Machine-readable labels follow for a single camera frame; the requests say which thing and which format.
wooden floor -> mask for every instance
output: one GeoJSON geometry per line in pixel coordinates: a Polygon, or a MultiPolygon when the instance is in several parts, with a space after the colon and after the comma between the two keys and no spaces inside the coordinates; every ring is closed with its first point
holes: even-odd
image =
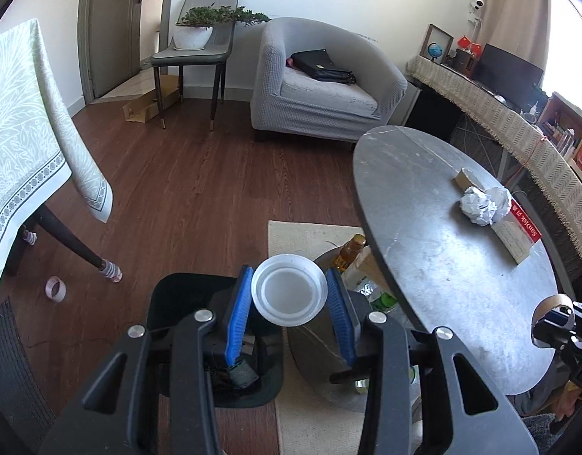
{"type": "MultiPolygon", "coordinates": [[[[120,265],[111,284],[38,229],[19,275],[4,276],[19,333],[50,407],[67,400],[109,347],[145,319],[156,283],[176,271],[236,276],[267,257],[268,220],[360,225],[353,205],[351,151],[343,142],[280,135],[254,142],[249,105],[219,107],[208,132],[206,100],[186,100],[158,121],[125,122],[122,103],[74,117],[114,192],[110,220],[94,219],[70,181],[47,202],[88,246],[120,265]],[[44,295],[59,276],[60,304],[44,295]]],[[[274,405],[217,413],[229,455],[278,454],[274,405]]]]}

potted plant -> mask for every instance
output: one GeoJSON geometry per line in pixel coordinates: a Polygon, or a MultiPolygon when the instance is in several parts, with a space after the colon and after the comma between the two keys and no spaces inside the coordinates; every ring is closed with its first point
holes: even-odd
{"type": "Polygon", "coordinates": [[[211,6],[197,6],[190,8],[180,17],[173,30],[176,50],[202,50],[213,34],[213,26],[228,22],[244,22],[245,25],[254,25],[268,22],[268,16],[253,13],[240,6],[232,10],[229,6],[219,8],[211,6]]]}

green foliage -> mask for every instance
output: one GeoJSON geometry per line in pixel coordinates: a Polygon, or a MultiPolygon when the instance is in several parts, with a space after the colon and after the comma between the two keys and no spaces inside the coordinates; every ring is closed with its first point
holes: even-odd
{"type": "Polygon", "coordinates": [[[190,8],[184,16],[177,22],[181,27],[212,27],[215,24],[226,24],[227,22],[244,22],[245,25],[268,22],[268,16],[260,13],[254,14],[251,10],[246,10],[240,6],[235,11],[229,6],[214,8],[211,6],[197,6],[190,8]]]}

sandisk box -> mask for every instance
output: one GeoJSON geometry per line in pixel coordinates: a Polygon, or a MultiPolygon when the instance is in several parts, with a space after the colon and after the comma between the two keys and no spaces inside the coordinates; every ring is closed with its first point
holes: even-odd
{"type": "Polygon", "coordinates": [[[538,228],[514,199],[507,216],[491,228],[517,263],[526,259],[532,246],[542,238],[538,228]]]}

picture frame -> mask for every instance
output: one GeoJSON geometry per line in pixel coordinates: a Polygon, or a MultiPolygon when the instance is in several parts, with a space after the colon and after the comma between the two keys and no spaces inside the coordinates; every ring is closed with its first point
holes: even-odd
{"type": "Polygon", "coordinates": [[[444,63],[445,57],[451,51],[451,45],[453,44],[453,36],[446,33],[439,27],[436,27],[434,24],[430,24],[428,26],[428,30],[426,31],[426,36],[424,37],[424,41],[422,42],[422,49],[420,50],[420,56],[433,61],[433,57],[428,54],[428,47],[432,43],[437,43],[438,45],[443,48],[443,54],[439,57],[434,59],[434,63],[444,63]]]}

